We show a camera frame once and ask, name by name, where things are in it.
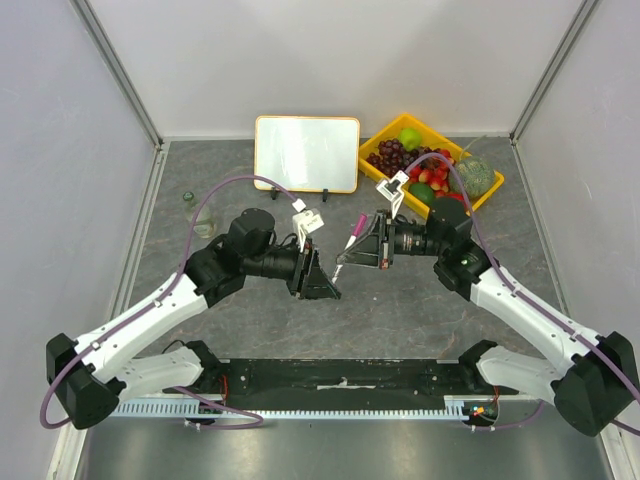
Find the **pink capped whiteboard marker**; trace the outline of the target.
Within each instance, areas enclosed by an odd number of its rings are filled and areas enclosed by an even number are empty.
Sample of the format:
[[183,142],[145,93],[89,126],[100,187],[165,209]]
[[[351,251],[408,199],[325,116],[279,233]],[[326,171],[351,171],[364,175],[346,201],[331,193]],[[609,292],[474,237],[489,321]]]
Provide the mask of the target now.
[[[351,232],[351,235],[350,235],[350,237],[349,237],[349,239],[348,239],[348,241],[347,241],[347,243],[345,245],[346,249],[348,249],[349,247],[351,247],[355,243],[357,237],[362,233],[364,227],[366,226],[367,219],[368,219],[368,216],[366,214],[361,213],[359,215],[358,221],[357,221],[355,227],[353,228],[353,230]],[[343,268],[343,264],[342,263],[337,263],[336,264],[336,267],[335,267],[333,275],[332,275],[332,282],[333,283],[336,283],[338,281],[338,278],[339,278],[339,275],[340,275],[340,272],[341,272],[342,268]]]

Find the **orange framed whiteboard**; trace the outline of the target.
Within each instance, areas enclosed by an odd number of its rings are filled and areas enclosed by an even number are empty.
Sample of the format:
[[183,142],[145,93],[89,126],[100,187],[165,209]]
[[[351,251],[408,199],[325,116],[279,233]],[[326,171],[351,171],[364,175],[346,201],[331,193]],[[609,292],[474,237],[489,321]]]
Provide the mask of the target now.
[[255,122],[254,186],[351,194],[358,185],[360,122],[354,117],[263,115]]

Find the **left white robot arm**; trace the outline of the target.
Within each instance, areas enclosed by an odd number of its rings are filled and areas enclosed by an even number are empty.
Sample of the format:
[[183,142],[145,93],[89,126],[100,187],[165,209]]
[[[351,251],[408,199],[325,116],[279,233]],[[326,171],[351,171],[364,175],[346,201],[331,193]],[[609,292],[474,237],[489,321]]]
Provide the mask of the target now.
[[67,422],[88,429],[123,402],[170,388],[208,393],[219,382],[220,361],[201,341],[173,353],[140,352],[180,323],[244,287],[249,277],[282,280],[301,300],[340,298],[310,237],[324,224],[317,210],[292,218],[294,233],[276,241],[275,219],[247,209],[226,233],[190,254],[177,273],[107,324],[72,339],[60,333],[45,347],[47,400],[57,399]]

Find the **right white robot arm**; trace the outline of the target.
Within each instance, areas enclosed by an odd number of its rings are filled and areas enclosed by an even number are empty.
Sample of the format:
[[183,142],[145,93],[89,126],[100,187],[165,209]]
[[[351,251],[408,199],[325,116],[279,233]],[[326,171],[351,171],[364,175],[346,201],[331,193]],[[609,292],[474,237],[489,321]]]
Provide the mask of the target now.
[[462,203],[448,197],[435,200],[424,225],[379,210],[337,260],[384,270],[399,255],[435,258],[443,286],[501,319],[540,354],[480,342],[458,368],[460,386],[473,394],[490,385],[516,390],[554,406],[578,432],[599,435],[639,398],[631,342],[617,332],[603,336],[534,295],[473,240],[472,227]]

